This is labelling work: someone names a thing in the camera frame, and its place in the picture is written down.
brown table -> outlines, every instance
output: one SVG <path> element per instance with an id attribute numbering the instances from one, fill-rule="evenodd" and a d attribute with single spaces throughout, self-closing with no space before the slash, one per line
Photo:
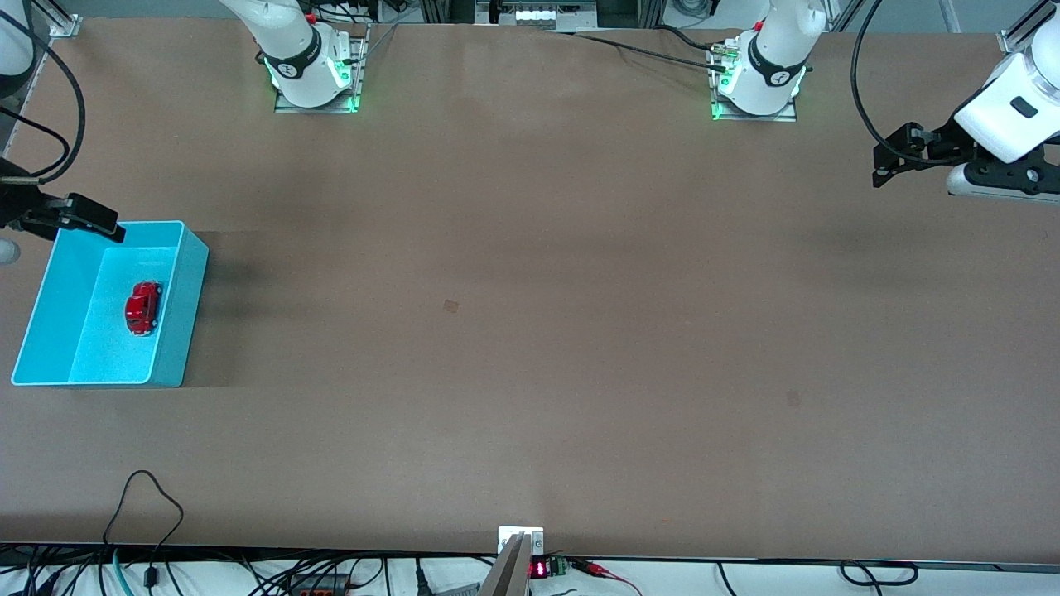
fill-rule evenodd
<path id="1" fill-rule="evenodd" d="M 1060 210 L 941 170 L 872 190 L 851 42 L 822 38 L 797 124 L 726 123 L 693 69 L 406 27 L 361 113 L 301 117 L 237 21 L 90 20 L 55 46 L 89 119 L 51 190 L 183 220 L 211 261 L 186 387 L 0 388 L 0 539 L 96 539 L 148 468 L 177 542 L 489 550 L 527 523 L 594 554 L 1060 562 Z M 871 37 L 867 107 L 937 125 L 997 58 Z M 29 116 L 72 134 L 73 105 L 50 65 Z M 3 376 L 49 249 L 20 240 Z M 146 483 L 129 507 L 118 540 L 173 522 Z"/>

